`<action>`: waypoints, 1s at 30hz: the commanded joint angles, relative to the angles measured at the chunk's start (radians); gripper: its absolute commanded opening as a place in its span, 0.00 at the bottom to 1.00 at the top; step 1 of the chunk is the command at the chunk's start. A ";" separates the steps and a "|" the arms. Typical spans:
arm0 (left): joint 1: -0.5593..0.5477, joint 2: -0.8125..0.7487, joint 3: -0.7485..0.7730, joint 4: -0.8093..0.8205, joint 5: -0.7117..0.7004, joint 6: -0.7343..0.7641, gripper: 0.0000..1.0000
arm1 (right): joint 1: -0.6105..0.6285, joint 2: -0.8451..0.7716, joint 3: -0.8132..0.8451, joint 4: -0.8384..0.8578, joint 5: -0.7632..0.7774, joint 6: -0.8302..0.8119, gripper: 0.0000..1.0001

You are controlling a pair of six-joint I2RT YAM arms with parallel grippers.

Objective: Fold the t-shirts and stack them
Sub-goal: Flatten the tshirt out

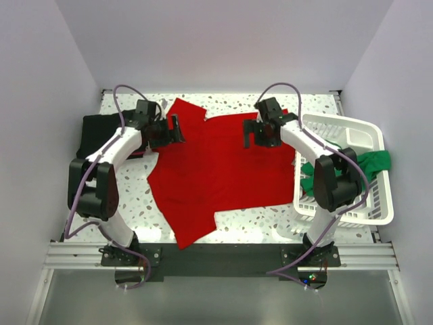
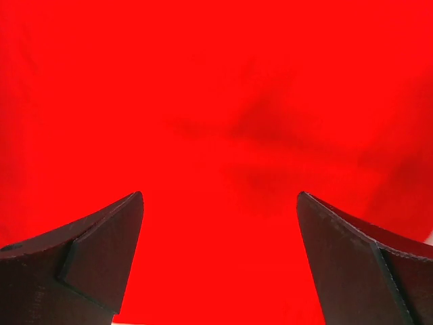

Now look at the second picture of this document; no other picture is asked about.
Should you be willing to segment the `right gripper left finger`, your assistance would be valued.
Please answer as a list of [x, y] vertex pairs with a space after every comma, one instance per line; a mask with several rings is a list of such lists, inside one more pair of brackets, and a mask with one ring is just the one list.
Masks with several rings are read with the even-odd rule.
[[120, 313], [143, 220], [135, 192], [1, 248], [2, 324], [111, 324]]

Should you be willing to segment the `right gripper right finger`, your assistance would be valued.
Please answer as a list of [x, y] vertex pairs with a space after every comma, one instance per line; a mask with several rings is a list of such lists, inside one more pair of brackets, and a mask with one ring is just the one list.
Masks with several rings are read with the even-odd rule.
[[432, 323], [432, 246], [307, 192], [296, 211], [326, 324]]

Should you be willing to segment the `red t shirt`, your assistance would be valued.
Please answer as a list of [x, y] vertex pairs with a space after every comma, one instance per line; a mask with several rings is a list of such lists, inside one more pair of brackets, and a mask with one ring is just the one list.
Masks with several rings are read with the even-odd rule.
[[2, 1], [1, 244], [136, 191], [117, 322], [322, 324], [299, 192], [432, 241], [432, 2]]

